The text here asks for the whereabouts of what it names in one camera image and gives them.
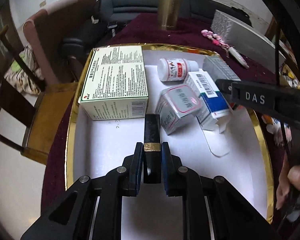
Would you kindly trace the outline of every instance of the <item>pink keychain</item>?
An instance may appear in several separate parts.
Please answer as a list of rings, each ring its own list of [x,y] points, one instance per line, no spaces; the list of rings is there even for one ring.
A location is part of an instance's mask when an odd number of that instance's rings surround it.
[[[208,30],[202,30],[201,31],[202,36],[208,38],[212,41],[214,45],[220,46],[226,51],[227,57],[229,57],[229,53],[246,69],[249,68],[247,62],[244,60],[244,58],[235,50],[234,47],[230,47],[228,44],[226,44],[223,39],[216,33],[213,33],[212,31]]]

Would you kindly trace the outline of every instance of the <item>metal screw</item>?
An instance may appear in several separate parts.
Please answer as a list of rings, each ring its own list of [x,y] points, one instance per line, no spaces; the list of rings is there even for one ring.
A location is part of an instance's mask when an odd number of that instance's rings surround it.
[[[188,171],[188,168],[185,167],[185,166],[180,166],[180,167],[178,168],[178,171],[180,171],[180,172],[182,172],[182,173],[185,173],[185,172]]]
[[[216,176],[214,179],[216,182],[218,182],[220,184],[225,182],[225,178],[222,176]]]
[[[124,166],[120,166],[120,167],[117,168],[117,172],[119,172],[119,173],[124,173],[126,171],[127,171],[127,168],[124,167]]]
[[[89,180],[89,177],[87,176],[87,175],[83,175],[83,176],[81,176],[80,178],[79,178],[79,181],[81,182],[81,183],[85,183],[85,182],[87,182]]]

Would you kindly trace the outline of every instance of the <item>barcode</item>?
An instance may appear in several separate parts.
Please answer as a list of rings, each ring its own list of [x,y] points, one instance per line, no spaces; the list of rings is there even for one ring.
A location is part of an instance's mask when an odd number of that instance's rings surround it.
[[[132,102],[131,103],[132,116],[144,115],[145,105],[146,105],[146,102],[144,102],[144,101]]]
[[[204,90],[206,91],[206,93],[211,96],[214,94],[214,91],[212,90],[212,88],[210,87],[207,79],[205,76],[201,75],[201,74],[196,74],[197,78],[199,79],[201,85],[203,86]]]

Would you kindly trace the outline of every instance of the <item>white pill bottle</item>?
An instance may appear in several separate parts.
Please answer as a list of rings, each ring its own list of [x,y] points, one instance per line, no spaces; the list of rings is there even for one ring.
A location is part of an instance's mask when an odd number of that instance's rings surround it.
[[[199,71],[198,63],[184,58],[161,58],[157,67],[161,81],[184,80],[191,71]]]

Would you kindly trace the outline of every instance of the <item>white medicine box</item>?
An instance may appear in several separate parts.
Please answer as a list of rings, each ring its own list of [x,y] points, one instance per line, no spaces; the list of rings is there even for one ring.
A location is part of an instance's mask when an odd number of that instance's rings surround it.
[[[94,121],[145,117],[148,89],[141,46],[93,49],[79,103]]]
[[[202,69],[189,72],[184,84],[188,85],[202,102],[202,109],[197,114],[201,129],[218,129],[222,133],[232,112],[209,73]]]

